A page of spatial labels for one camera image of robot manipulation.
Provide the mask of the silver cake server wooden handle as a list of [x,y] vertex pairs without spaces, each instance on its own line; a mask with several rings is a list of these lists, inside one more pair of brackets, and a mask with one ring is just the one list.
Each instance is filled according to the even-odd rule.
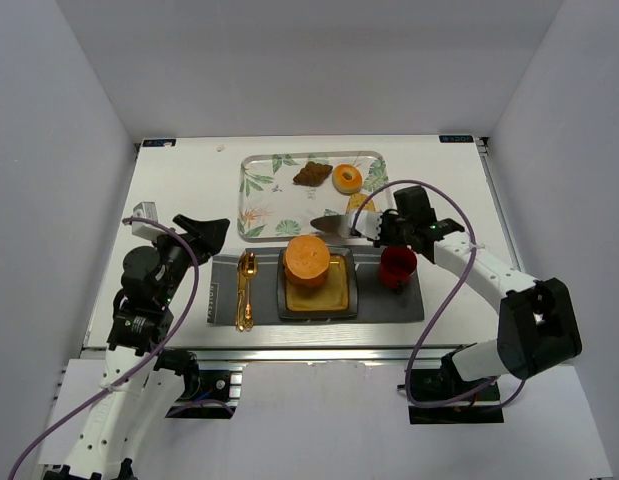
[[328,215],[314,218],[310,221],[310,225],[330,236],[349,238],[351,235],[349,215]]

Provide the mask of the round orange cake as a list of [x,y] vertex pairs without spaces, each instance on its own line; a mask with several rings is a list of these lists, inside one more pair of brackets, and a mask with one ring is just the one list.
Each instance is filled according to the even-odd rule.
[[286,278],[294,285],[318,287],[328,275],[330,251],[326,243],[316,236],[302,235],[293,238],[283,254]]

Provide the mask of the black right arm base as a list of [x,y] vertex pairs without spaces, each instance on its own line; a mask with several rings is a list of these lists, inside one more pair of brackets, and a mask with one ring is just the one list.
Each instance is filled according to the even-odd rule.
[[410,394],[422,404],[442,403],[422,408],[408,402],[411,425],[502,424],[501,395],[495,379],[471,382],[452,380],[440,369],[414,368],[410,373]]

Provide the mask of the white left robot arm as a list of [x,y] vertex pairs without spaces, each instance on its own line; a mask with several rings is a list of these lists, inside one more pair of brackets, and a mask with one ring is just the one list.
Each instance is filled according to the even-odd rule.
[[167,346],[184,322],[170,304],[186,274],[197,274],[222,250],[230,222],[183,215],[173,221],[172,229],[142,217],[124,221],[148,227],[150,243],[123,259],[99,390],[57,421],[62,426],[87,414],[68,456],[45,472],[47,479],[133,479],[147,440],[176,402],[211,401],[198,395],[195,355]]

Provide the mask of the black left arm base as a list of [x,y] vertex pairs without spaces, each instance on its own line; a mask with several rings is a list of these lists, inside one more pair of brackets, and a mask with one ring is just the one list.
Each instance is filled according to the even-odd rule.
[[233,417],[240,398],[242,371],[237,367],[213,366],[200,361],[186,350],[164,350],[157,357],[153,370],[165,373],[158,380],[159,388],[169,387],[178,397],[168,395],[174,404],[166,411],[167,418],[224,419]]

